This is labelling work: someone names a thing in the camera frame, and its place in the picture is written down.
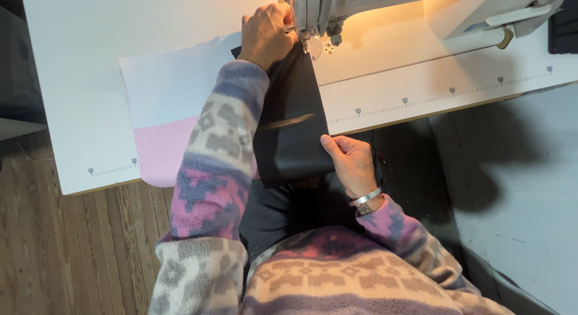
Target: tattoo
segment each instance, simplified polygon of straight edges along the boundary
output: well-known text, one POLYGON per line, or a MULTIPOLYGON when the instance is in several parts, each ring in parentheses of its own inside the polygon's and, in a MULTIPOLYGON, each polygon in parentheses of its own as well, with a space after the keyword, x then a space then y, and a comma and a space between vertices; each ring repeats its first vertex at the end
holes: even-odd
POLYGON ((357 207, 357 210, 359 210, 360 215, 366 215, 375 211, 368 206, 367 202, 360 204, 359 207, 357 207))

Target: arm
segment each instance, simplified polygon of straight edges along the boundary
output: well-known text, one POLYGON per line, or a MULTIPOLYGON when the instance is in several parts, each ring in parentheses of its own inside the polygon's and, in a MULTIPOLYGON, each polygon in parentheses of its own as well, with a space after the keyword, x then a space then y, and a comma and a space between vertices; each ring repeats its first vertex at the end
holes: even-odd
MULTIPOLYGON (((322 136, 323 147, 334 160, 335 170, 351 199, 375 190, 371 147, 348 137, 322 136)), ((444 289, 480 295, 462 275, 462 267, 415 218, 403 213, 388 195, 381 194, 358 206, 357 221, 374 241, 419 269, 444 289)))
POLYGON ((269 85, 264 70, 297 40, 285 34, 287 16, 289 5, 272 4, 243 17, 242 53, 220 70, 177 174, 170 232, 155 249, 161 268, 150 314, 239 312, 247 252, 238 228, 253 135, 269 85))

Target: sleeve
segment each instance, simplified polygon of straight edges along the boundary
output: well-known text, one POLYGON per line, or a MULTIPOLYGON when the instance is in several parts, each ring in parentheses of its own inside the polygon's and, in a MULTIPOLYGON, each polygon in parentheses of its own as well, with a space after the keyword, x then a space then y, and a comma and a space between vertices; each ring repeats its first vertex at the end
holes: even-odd
POLYGON ((238 314, 247 252, 239 241, 253 165, 253 136, 269 86, 257 65, 223 66, 185 149, 170 232, 149 314, 238 314))
POLYGON ((415 218, 403 213, 389 195, 377 211, 357 217, 366 233, 401 259, 438 283, 443 289, 481 296, 462 274, 456 259, 415 218))

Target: dark pants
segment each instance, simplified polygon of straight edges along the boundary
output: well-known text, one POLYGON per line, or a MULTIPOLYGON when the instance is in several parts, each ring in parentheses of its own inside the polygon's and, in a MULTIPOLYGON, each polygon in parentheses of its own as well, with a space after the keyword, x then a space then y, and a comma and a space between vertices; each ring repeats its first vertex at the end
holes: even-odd
MULTIPOLYGON (((373 131, 350 137, 371 144, 376 182, 388 192, 373 131)), ((247 266, 270 246, 306 230, 341 225, 363 235, 365 229, 356 221, 357 209, 350 207, 349 201, 336 173, 321 176, 316 189, 296 190, 287 185, 267 190, 261 180, 253 180, 239 226, 241 241, 249 252, 247 266)))

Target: fingernail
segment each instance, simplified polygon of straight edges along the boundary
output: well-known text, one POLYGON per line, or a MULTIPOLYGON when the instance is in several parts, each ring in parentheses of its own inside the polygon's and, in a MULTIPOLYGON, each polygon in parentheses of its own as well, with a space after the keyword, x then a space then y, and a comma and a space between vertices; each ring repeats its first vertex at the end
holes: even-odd
POLYGON ((322 135, 322 143, 323 143, 323 144, 328 143, 330 140, 331 140, 331 137, 328 136, 327 134, 323 134, 323 135, 322 135))

